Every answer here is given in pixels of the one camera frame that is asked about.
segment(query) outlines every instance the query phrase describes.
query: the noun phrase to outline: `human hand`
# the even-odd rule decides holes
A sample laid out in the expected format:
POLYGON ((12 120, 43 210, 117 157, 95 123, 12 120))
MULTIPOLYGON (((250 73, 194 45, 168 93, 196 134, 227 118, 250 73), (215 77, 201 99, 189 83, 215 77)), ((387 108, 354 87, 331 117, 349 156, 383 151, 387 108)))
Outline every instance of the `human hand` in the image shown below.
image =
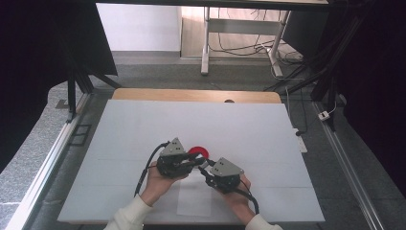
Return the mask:
MULTIPOLYGON (((242 174, 240 179, 241 183, 239 183, 237 188, 248 193, 248 190, 251 187, 251 182, 248 180, 245 174, 242 174)), ((236 214, 244 225, 247 225, 255 216, 255 213, 248 206, 247 197, 234 192, 228 194, 223 194, 220 192, 220 194, 230 209, 236 214)))
POLYGON ((152 162, 148 169, 147 185, 140 198, 148 206, 152 206, 170 186, 177 180, 188 177, 188 174, 176 178, 163 177, 156 168, 156 161, 152 162))

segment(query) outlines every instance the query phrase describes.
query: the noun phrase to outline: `white sleeve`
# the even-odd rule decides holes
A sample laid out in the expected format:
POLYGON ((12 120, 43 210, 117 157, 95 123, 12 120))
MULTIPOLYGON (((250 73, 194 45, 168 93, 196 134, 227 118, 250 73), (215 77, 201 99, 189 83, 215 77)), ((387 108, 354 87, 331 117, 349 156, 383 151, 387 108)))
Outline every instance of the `white sleeve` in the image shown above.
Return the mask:
POLYGON ((123 209, 117 211, 104 230, 142 230, 144 218, 152 210, 137 195, 123 209))
POLYGON ((258 214, 251 219, 245 230, 282 230, 282 228, 279 225, 269 224, 258 214))

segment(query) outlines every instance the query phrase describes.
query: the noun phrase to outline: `red disc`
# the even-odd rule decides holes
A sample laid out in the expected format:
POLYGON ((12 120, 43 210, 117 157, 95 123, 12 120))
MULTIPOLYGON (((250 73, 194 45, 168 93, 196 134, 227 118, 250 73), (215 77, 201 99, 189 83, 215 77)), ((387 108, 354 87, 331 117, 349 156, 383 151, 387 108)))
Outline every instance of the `red disc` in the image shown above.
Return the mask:
POLYGON ((188 151, 188 153, 197 153, 197 152, 200 152, 204 158, 209 159, 209 152, 203 147, 193 147, 188 151))

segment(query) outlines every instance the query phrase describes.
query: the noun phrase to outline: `white table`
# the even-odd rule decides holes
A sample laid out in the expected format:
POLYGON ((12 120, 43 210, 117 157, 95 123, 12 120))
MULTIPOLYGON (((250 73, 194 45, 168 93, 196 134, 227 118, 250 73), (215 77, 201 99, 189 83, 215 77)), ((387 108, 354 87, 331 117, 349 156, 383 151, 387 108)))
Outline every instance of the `white table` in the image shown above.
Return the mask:
MULTIPOLYGON (((242 167, 268 221, 324 221, 283 104, 125 100, 108 102, 58 220, 108 222, 133 197, 151 152, 174 137, 186 150, 203 146, 213 160, 242 167)), ((238 220, 193 172, 161 197, 146 223, 238 220)))

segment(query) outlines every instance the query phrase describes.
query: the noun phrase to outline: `black curtain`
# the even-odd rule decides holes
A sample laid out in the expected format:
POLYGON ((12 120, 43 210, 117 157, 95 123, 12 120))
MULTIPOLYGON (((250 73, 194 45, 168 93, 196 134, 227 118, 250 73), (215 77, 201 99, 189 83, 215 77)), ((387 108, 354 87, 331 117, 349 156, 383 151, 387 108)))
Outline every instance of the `black curtain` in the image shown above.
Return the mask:
POLYGON ((0 49, 1 172, 70 71, 117 71, 94 3, 1 1, 0 49))
POLYGON ((406 3, 377 0, 338 70, 345 116, 406 196, 406 3))

